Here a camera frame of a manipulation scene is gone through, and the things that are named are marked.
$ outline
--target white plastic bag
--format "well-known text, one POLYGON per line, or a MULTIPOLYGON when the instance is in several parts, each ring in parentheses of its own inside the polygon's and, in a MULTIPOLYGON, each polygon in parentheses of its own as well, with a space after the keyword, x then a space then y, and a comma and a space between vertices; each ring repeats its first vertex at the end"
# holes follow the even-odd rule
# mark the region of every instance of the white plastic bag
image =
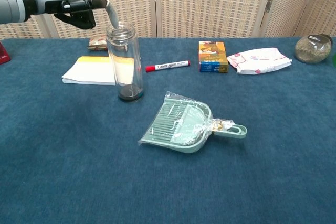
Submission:
POLYGON ((240 52, 227 57, 227 60, 241 74, 272 72, 285 68, 292 62, 275 47, 240 52))

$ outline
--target glass jar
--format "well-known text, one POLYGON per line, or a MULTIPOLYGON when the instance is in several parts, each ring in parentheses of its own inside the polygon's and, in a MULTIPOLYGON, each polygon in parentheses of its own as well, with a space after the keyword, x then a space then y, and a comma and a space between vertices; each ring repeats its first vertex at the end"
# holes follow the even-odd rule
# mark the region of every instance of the glass jar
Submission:
POLYGON ((106 43, 119 98, 124 101, 140 98, 143 82, 138 36, 134 27, 123 22, 119 22, 116 28, 108 27, 106 43))
POLYGON ((318 63, 328 57, 331 47, 332 39, 328 35, 308 35, 296 43, 296 58, 305 63, 318 63))

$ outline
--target red marker cap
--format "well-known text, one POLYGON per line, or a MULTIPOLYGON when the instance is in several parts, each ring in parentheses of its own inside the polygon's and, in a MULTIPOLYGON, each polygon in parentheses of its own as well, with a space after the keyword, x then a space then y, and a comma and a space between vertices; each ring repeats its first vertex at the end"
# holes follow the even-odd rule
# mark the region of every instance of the red marker cap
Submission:
POLYGON ((150 65, 145 67, 146 72, 155 71, 155 65, 150 65))

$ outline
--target clear plastic bottle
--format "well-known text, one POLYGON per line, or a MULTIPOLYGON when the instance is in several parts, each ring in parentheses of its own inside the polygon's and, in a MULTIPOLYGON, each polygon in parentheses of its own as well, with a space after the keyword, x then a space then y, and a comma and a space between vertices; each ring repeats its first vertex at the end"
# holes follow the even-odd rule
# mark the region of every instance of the clear plastic bottle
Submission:
POLYGON ((124 101, 134 101, 143 94, 138 36, 132 25, 119 22, 110 26, 106 36, 109 56, 114 67, 118 96, 124 101))

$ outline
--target brown packet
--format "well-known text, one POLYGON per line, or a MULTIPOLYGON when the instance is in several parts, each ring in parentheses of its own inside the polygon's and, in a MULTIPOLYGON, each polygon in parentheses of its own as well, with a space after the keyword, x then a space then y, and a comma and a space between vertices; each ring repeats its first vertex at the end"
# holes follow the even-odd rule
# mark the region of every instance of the brown packet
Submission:
POLYGON ((107 50, 106 36, 95 36, 89 41, 89 50, 103 51, 107 50))

